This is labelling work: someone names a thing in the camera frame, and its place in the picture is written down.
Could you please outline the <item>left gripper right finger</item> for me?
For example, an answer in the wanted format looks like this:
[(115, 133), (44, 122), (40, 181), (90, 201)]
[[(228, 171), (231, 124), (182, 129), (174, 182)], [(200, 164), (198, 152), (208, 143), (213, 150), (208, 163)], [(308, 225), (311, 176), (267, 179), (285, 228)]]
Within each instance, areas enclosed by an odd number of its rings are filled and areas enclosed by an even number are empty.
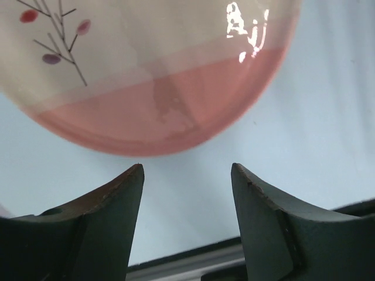
[(374, 201), (326, 210), (235, 163), (231, 182), (249, 280), (373, 280)]

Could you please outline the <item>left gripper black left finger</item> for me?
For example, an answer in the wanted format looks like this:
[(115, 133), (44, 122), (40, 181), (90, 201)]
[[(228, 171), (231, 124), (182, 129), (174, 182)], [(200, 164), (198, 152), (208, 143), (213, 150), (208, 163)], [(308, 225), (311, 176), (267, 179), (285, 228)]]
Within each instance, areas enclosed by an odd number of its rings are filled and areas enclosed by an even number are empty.
[(1, 218), (1, 279), (124, 280), (144, 180), (136, 164), (40, 215)]

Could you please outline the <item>beige pink floral plate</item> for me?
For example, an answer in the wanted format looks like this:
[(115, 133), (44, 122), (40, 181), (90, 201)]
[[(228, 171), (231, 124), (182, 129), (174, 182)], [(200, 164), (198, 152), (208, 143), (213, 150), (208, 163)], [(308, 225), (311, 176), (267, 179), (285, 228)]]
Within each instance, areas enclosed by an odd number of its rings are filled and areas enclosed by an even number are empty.
[(259, 99), (301, 1), (2, 1), (1, 91), (78, 145), (160, 156)]

